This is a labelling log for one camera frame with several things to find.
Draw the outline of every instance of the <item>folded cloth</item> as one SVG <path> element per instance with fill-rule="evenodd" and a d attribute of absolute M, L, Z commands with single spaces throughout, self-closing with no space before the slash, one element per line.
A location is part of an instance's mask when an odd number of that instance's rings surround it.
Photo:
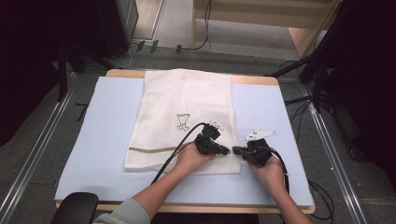
<path fill-rule="evenodd" d="M 147 71 L 145 89 L 127 149 L 124 168 L 160 170 L 173 150 L 196 124 L 215 121 L 224 131 L 216 143 L 231 149 L 237 146 L 233 126 L 231 76 L 176 69 Z M 187 138 L 192 142 L 202 126 Z M 165 171 L 170 170 L 176 158 Z M 219 155 L 198 174 L 239 174 L 240 159 L 233 153 Z"/>

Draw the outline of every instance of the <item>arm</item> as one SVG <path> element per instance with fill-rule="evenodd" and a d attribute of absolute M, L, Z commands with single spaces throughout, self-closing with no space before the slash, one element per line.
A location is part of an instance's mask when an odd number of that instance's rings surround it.
<path fill-rule="evenodd" d="M 273 156 L 263 167 L 249 166 L 273 197 L 286 223 L 311 223 L 285 189 L 280 160 Z"/>
<path fill-rule="evenodd" d="M 168 195 L 187 175 L 215 157 L 214 155 L 201 155 L 195 144 L 187 145 L 178 154 L 175 167 L 160 180 L 137 193 L 133 199 L 142 205 L 152 219 Z"/>

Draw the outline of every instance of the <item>white tabletop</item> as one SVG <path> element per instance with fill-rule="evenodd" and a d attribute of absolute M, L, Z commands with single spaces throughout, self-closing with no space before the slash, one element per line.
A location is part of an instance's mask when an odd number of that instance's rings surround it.
<path fill-rule="evenodd" d="M 72 192 L 85 191 L 97 194 L 101 202 L 117 204 L 150 184 L 156 172 L 128 173 L 123 169 L 143 85 L 143 78 L 99 78 L 78 140 L 64 167 L 56 201 Z M 291 197 L 302 208 L 315 207 L 280 88 L 233 83 L 232 97 L 239 145 L 246 146 L 245 136 L 253 129 L 275 131 L 276 135 L 266 141 L 286 163 Z M 274 207 L 256 176 L 246 164 L 242 167 L 240 175 L 191 175 L 165 204 Z"/>

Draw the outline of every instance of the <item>person's left hand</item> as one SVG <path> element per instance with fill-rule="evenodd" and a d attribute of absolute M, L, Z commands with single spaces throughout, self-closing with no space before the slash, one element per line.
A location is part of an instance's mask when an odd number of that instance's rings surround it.
<path fill-rule="evenodd" d="M 215 155 L 203 155 L 199 153 L 195 143 L 191 143 L 178 153 L 177 163 L 174 169 L 178 169 L 189 175 L 200 168 L 205 162 L 215 158 Z"/>

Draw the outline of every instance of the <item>hand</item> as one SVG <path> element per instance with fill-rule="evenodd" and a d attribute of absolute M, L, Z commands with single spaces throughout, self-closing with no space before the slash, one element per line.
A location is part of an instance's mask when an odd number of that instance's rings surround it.
<path fill-rule="evenodd" d="M 285 188 L 282 162 L 276 157 L 272 156 L 263 167 L 251 163 L 249 166 L 262 185 L 270 192 L 278 188 Z"/>
<path fill-rule="evenodd" d="M 186 175 L 200 168 L 205 162 L 215 159 L 215 155 L 203 155 L 199 153 L 194 143 L 186 145 L 178 153 L 177 163 L 174 169 L 186 172 Z"/>

